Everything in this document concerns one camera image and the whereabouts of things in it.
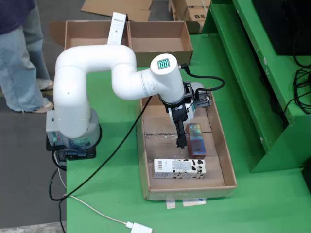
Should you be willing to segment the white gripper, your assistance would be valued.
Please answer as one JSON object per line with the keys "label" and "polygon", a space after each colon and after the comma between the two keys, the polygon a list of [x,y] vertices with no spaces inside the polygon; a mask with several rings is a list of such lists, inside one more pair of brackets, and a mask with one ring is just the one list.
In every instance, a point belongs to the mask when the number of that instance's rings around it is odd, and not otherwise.
{"label": "white gripper", "polygon": [[183,122],[189,122],[191,120],[191,114],[189,114],[191,97],[183,98],[174,103],[168,103],[162,99],[161,102],[164,104],[166,112],[170,114],[170,118],[176,126],[176,146],[183,149],[187,145]]}

